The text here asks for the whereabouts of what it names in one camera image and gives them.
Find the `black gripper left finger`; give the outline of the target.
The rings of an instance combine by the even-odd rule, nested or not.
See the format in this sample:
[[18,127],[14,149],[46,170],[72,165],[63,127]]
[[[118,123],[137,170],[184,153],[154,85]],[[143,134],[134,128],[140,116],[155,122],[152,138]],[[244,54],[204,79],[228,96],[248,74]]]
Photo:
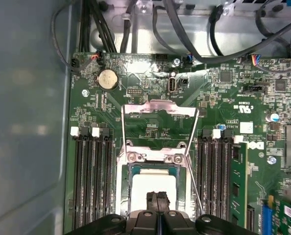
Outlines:
[[148,192],[146,210],[136,211],[135,216],[126,219],[117,214],[109,214],[87,225],[79,227],[70,235],[155,235],[157,234],[158,213],[155,210],[157,195]]

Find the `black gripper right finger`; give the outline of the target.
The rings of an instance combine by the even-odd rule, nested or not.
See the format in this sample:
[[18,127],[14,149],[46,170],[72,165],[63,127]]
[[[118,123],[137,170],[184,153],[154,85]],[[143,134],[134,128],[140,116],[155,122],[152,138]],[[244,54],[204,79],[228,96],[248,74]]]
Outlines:
[[204,214],[195,222],[179,211],[170,210],[167,193],[157,193],[157,208],[162,215],[165,235],[253,235],[254,232],[213,215]]

